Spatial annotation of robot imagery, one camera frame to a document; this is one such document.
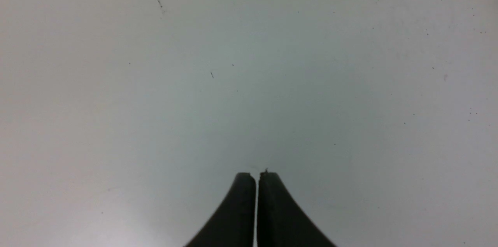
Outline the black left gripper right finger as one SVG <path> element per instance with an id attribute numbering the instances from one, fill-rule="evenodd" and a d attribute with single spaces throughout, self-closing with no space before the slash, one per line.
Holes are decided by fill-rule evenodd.
<path id="1" fill-rule="evenodd" d="M 334 247 L 294 201 L 279 175 L 261 172 L 258 183 L 259 247 Z"/>

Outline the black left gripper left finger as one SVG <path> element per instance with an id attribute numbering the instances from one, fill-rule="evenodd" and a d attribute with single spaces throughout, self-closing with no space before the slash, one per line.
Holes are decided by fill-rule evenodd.
<path id="1" fill-rule="evenodd" d="M 222 203 L 187 247 L 252 247 L 256 210 L 256 181 L 240 172 Z"/>

